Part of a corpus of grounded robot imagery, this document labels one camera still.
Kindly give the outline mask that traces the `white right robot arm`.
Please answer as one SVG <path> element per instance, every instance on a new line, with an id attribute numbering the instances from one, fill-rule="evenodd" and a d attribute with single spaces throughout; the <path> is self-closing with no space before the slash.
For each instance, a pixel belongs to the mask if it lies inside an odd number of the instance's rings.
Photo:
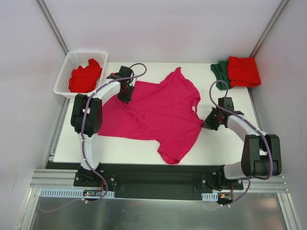
<path id="1" fill-rule="evenodd" d="M 282 172 L 280 139 L 252 125 L 241 111 L 234 109 L 231 97 L 222 97 L 214 104 L 202 127 L 217 131 L 220 126 L 232 130 L 242 141 L 241 160 L 222 165 L 216 185 L 227 189 L 235 179 L 268 180 Z"/>

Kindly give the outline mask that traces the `pink t shirt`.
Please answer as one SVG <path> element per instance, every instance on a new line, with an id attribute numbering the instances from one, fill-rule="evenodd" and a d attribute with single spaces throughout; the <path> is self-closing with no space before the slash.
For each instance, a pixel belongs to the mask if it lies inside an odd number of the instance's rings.
<path id="1" fill-rule="evenodd" d="M 157 83 L 136 81 L 132 101 L 116 96 L 102 107 L 100 136 L 155 140 L 157 152 L 167 164 L 178 164 L 201 132 L 197 115 L 201 96 L 178 67 Z"/>

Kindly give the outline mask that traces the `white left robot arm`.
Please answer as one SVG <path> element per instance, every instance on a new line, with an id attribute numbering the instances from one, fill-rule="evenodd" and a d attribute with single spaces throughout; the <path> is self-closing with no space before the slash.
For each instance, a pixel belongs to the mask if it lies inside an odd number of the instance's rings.
<path id="1" fill-rule="evenodd" d="M 88 94 L 75 96 L 71 126 L 77 133 L 81 144 L 82 162 L 78 169 L 79 178 L 84 177 L 90 186 L 101 183 L 102 175 L 98 172 L 100 161 L 94 150 L 94 139 L 102 126 L 102 107 L 113 96 L 124 103 L 129 103 L 134 87 L 132 67 L 121 66 L 119 72 L 110 74 L 106 81 Z"/>

